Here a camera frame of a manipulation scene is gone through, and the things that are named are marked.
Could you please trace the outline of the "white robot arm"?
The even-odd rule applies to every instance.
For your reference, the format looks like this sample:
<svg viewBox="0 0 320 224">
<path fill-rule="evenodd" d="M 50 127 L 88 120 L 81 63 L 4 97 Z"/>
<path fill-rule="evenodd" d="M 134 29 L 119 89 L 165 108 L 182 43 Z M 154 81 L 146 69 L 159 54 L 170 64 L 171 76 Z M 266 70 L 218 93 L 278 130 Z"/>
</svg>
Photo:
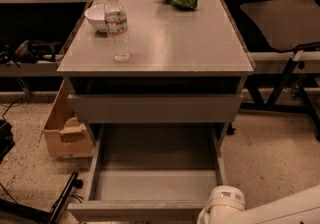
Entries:
<svg viewBox="0 0 320 224">
<path fill-rule="evenodd" d="M 320 224 L 320 186 L 249 210 L 245 197 L 232 186 L 217 186 L 197 224 Z"/>
</svg>

